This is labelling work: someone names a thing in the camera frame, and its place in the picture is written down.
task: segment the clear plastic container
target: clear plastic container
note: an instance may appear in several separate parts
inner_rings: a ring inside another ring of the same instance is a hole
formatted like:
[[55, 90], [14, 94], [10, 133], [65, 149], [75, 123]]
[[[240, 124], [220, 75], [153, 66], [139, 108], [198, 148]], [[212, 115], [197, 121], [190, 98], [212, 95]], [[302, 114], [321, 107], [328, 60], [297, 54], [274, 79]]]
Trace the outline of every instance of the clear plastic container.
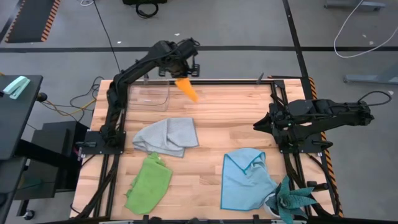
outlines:
[[166, 111], [169, 107], [168, 80], [137, 80], [129, 88], [130, 110]]

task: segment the gray cloth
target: gray cloth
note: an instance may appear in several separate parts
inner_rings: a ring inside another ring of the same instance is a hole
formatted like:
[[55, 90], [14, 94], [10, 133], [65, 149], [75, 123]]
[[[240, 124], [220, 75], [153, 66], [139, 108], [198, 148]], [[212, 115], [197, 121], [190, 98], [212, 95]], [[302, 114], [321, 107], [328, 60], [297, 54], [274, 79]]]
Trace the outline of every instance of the gray cloth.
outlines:
[[193, 118], [167, 118], [140, 130], [132, 140], [135, 149], [183, 157], [186, 147], [198, 146]]

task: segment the gray floor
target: gray floor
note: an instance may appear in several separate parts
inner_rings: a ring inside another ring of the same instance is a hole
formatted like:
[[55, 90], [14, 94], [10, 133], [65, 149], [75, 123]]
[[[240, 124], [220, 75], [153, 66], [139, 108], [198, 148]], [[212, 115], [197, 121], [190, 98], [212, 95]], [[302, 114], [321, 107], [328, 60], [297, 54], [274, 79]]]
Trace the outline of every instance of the gray floor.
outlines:
[[[358, 12], [347, 23], [339, 46], [371, 46], [390, 36], [398, 21], [397, 1], [387, 3], [381, 12]], [[323, 1], [289, 1], [302, 46], [332, 46], [347, 10], [324, 9]], [[14, 10], [15, 0], [0, 1], [0, 26]], [[194, 37], [202, 45], [293, 46], [284, 7], [280, 0], [170, 0], [161, 5], [152, 19], [139, 18], [121, 0], [98, 0], [99, 11], [117, 47], [151, 46], [160, 39], [180, 40]], [[398, 46], [398, 36], [389, 43]], [[108, 47], [108, 40], [93, 6], [81, 7], [79, 1], [62, 1], [49, 39], [45, 43], [6, 44], [0, 47]], [[121, 68], [126, 68], [144, 52], [118, 52]], [[354, 101], [371, 90], [392, 91], [392, 85], [345, 84], [346, 74], [377, 73], [397, 61], [398, 52], [373, 52], [353, 59], [341, 59], [333, 52], [304, 52], [308, 73], [315, 79], [320, 98]], [[295, 52], [200, 52], [201, 78], [257, 78], [266, 75], [300, 76]], [[68, 104], [73, 96], [85, 93], [93, 79], [101, 75], [112, 78], [117, 73], [113, 55], [107, 53], [31, 53], [0, 54], [0, 72], [8, 75], [44, 76], [42, 91], [58, 104]], [[84, 104], [90, 100], [82, 99]], [[381, 100], [378, 97], [370, 101]], [[394, 164], [398, 162], [395, 117], [398, 102], [372, 108], [375, 120], [366, 127], [343, 127], [328, 131], [335, 143], [331, 156], [343, 210], [347, 217], [398, 220], [398, 202]], [[29, 124], [41, 128], [43, 123], [70, 120], [35, 104]], [[86, 115], [82, 123], [90, 125]], [[27, 127], [24, 139], [30, 139]], [[69, 214], [71, 193], [55, 198], [35, 200], [29, 209], [37, 217], [26, 223], [64, 220]], [[15, 203], [7, 223], [20, 223]]]

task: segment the wooden tabletop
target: wooden tabletop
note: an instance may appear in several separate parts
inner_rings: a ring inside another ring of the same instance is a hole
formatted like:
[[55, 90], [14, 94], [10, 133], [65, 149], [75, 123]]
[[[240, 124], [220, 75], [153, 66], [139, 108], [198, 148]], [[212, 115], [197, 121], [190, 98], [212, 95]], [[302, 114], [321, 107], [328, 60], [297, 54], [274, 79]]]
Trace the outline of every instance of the wooden tabletop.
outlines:
[[[299, 79], [284, 80], [289, 101], [304, 99]], [[99, 88], [91, 130], [99, 130], [104, 123], [108, 104], [106, 90], [111, 80], [103, 80]], [[266, 153], [266, 165], [271, 178], [280, 182], [286, 175], [282, 154], [270, 134], [254, 131], [252, 125], [268, 112], [271, 89], [269, 85], [194, 85], [199, 101], [190, 101], [175, 86], [170, 86], [167, 111], [138, 111], [129, 100], [126, 125], [126, 149], [120, 158], [114, 193], [112, 220], [141, 220], [124, 207], [125, 193], [138, 174], [146, 153], [134, 150], [134, 135], [154, 122], [165, 118], [191, 117], [194, 119], [200, 146], [187, 149], [184, 158], [161, 155], [173, 171], [167, 193], [149, 214], [165, 220], [273, 218], [263, 208], [250, 212], [220, 209], [221, 170], [227, 152], [253, 147]], [[324, 173], [308, 156], [301, 155], [305, 180], [326, 182]], [[73, 207], [82, 210], [98, 187], [103, 156], [96, 156], [81, 170]], [[107, 191], [103, 195], [101, 215], [104, 215]], [[322, 207], [333, 213], [329, 191], [313, 193]]]

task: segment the potted plant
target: potted plant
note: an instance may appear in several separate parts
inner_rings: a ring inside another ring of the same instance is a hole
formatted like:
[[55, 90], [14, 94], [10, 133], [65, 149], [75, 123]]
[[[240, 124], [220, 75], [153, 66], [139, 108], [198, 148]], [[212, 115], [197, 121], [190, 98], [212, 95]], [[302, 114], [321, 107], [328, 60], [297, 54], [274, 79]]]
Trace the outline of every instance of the potted plant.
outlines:
[[308, 197], [313, 187], [290, 190], [289, 181], [289, 177], [286, 176], [275, 189], [275, 192], [266, 197], [264, 206], [271, 214], [281, 218], [286, 224], [293, 224], [293, 215], [308, 218], [301, 207], [318, 202]]

